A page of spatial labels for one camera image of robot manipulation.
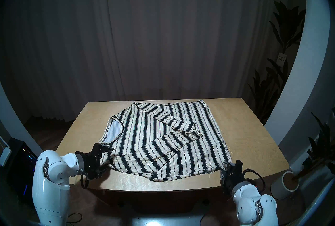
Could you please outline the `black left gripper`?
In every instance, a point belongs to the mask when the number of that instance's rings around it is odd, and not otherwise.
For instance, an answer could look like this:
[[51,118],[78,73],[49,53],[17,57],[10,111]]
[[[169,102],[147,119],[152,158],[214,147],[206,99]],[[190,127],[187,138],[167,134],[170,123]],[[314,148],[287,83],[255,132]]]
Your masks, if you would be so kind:
[[99,146],[93,146],[89,153],[78,152],[78,155],[82,161],[80,168],[83,170],[83,174],[86,178],[101,178],[102,175],[110,170],[109,164],[100,166],[100,158],[102,152],[111,152],[115,149],[110,145],[99,144]]

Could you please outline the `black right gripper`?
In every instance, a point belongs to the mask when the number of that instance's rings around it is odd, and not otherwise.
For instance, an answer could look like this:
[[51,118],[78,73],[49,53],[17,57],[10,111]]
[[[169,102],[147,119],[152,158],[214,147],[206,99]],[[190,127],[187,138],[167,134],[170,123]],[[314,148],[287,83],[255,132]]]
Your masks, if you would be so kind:
[[234,163],[223,163],[221,167],[221,187],[223,192],[232,192],[237,184],[247,181],[242,172],[234,172],[234,170]]

